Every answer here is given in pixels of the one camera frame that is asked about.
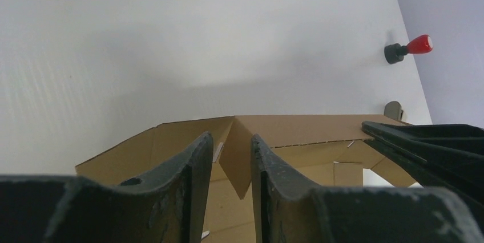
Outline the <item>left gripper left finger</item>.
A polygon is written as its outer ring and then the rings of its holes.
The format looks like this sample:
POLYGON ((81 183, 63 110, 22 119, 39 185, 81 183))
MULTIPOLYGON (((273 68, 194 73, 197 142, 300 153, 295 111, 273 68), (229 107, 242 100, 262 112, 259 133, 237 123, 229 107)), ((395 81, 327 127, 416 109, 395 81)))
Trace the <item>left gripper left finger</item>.
POLYGON ((2 242, 200 242, 213 138, 104 185, 84 176, 1 176, 2 242))

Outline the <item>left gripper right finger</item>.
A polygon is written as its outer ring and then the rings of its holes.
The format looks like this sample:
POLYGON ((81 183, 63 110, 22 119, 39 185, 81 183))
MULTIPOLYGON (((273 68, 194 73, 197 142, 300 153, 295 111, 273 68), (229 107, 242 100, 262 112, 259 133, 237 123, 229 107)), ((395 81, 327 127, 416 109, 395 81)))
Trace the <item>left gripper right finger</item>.
POLYGON ((325 187, 251 140, 257 242, 482 242, 466 204, 443 188, 325 187))

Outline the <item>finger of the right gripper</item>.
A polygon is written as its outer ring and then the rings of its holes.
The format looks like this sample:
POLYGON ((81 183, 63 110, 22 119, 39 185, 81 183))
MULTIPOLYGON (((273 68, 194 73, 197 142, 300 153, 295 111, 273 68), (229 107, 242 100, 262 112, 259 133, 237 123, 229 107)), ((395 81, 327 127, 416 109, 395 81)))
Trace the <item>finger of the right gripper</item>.
POLYGON ((366 143, 424 187, 463 200, 483 228, 483 129, 467 124, 390 125, 365 121, 366 143))

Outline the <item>brown cardboard box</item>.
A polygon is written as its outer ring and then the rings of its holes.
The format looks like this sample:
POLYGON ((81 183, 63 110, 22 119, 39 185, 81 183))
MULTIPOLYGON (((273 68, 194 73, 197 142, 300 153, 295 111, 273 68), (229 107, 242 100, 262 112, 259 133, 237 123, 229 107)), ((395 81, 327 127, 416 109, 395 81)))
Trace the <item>brown cardboard box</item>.
POLYGON ((205 242, 255 242, 250 171, 251 137, 314 182, 409 187, 414 179, 367 145, 364 121, 394 125, 383 115, 246 115, 164 123, 76 166, 76 173, 119 184, 184 150, 203 132, 213 137, 213 159, 204 220, 205 242))

